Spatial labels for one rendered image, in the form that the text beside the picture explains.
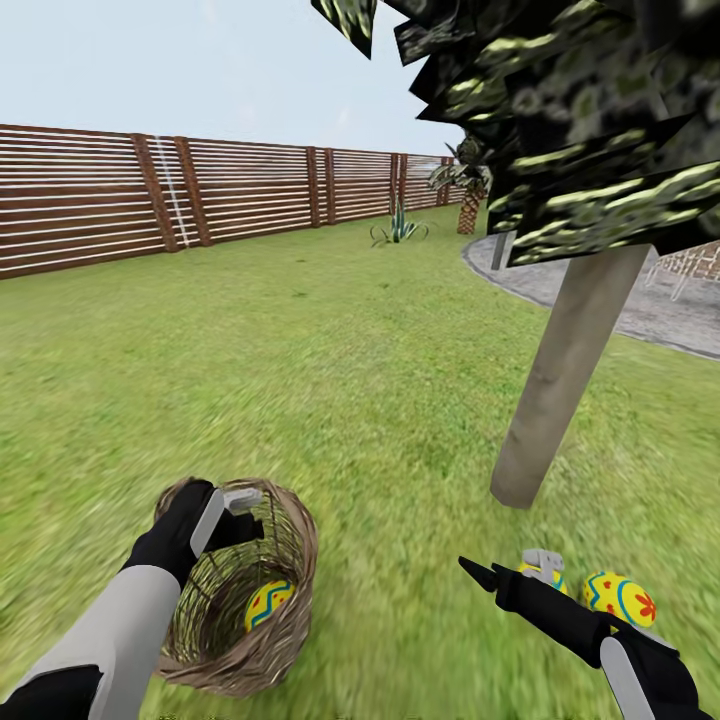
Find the easter egg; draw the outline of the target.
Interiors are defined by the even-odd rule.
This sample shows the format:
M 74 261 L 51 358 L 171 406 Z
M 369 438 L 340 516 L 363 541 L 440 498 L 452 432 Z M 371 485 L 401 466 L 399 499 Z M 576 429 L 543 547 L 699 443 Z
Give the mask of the easter egg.
M 612 613 L 643 629 L 654 622 L 656 605 L 635 581 L 616 573 L 593 573 L 585 580 L 583 594 L 587 609 Z
M 293 584 L 291 584 L 293 583 Z M 254 626 L 258 626 L 264 616 L 268 616 L 276 606 L 280 606 L 294 590 L 294 582 L 280 582 L 279 580 L 272 580 L 268 584 L 264 584 L 262 588 L 258 588 L 252 596 L 248 599 L 248 606 L 246 607 L 246 632 L 250 632 Z
M 552 584 L 553 587 L 555 589 L 558 589 L 559 591 L 561 591 L 561 593 L 564 593 L 565 595 L 569 595 L 563 577 L 561 577 L 557 571 L 553 571 L 553 577 L 554 577 L 554 583 Z

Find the wicker basket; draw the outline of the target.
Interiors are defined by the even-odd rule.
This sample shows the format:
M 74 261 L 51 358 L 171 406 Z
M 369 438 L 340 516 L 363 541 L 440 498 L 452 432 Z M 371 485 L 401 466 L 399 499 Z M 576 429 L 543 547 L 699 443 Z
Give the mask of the wicker basket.
M 170 500 L 192 482 L 205 482 L 205 479 L 184 477 L 161 493 L 155 502 L 154 523 L 169 510 Z M 202 576 L 194 581 L 191 578 L 193 574 L 190 574 L 186 588 L 195 592 L 195 596 L 191 603 L 177 604 L 152 674 L 169 684 L 190 685 L 223 699 L 246 699 L 257 691 L 278 685 L 296 663 L 312 624 L 312 586 L 319 549 L 319 529 L 315 517 L 295 492 L 266 478 L 242 477 L 230 481 L 223 488 L 223 493 L 251 487 L 266 495 L 267 521 L 272 530 L 272 534 L 270 529 L 268 533 L 274 540 L 272 542 L 276 542 L 276 551 L 280 555 L 274 560 L 259 557 L 258 561 L 231 574 L 228 580 L 223 581 L 227 576 L 221 578 L 219 584 L 223 581 L 222 584 L 217 590 L 214 588 L 214 592 L 210 590 L 208 595 L 198 587 Z M 278 508 L 284 515 L 283 520 L 277 518 Z M 214 552 L 205 554 L 214 564 Z M 216 566 L 212 570 L 214 572 L 206 576 L 206 584 L 215 581 L 211 578 L 213 574 L 220 576 L 220 567 Z M 259 579 L 244 582 L 233 605 L 234 613 L 227 602 L 234 586 L 261 567 L 278 571 L 282 577 L 280 582 L 294 582 L 296 590 L 268 616 L 264 616 L 258 626 L 246 632 L 246 624 L 242 623 L 245 622 L 244 606 L 248 606 L 249 597 L 264 584 L 279 578 L 271 579 L 262 573 Z M 232 614 L 236 640 L 225 646 L 225 628 L 230 626 Z M 214 651 L 209 642 L 210 631 L 211 640 L 215 643 Z

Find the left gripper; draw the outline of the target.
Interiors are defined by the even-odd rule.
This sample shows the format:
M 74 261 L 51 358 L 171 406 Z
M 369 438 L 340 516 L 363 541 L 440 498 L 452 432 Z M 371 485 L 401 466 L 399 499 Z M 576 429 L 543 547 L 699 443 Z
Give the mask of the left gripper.
M 244 545 L 247 541 L 255 538 L 264 540 L 265 522 L 257 519 L 256 514 L 252 511 L 244 511 L 242 513 L 229 513 L 228 527 L 224 533 L 216 539 L 209 539 L 203 553 L 218 552 L 224 549 L 230 549 L 238 545 Z

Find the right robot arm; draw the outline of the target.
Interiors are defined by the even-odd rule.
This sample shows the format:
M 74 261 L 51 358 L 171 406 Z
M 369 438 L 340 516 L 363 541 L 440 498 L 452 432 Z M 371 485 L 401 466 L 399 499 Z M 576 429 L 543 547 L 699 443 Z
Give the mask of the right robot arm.
M 523 551 L 526 566 L 513 571 L 470 559 L 458 562 L 495 603 L 517 612 L 592 668 L 603 668 L 624 720 L 714 720 L 698 709 L 692 675 L 668 641 L 609 612 L 591 611 L 553 587 L 564 571 L 560 553 Z M 614 629 L 614 632 L 613 632 Z

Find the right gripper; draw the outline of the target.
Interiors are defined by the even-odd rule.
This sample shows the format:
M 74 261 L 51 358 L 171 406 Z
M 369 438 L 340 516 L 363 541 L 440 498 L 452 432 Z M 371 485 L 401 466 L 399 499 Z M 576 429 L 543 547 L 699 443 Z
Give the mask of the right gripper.
M 496 563 L 487 569 L 463 556 L 458 562 L 485 591 L 497 591 L 495 603 L 501 609 L 517 612 L 560 643 L 560 618 L 568 602 L 572 602 L 569 595 L 552 584 L 525 577 L 522 569 L 513 571 Z

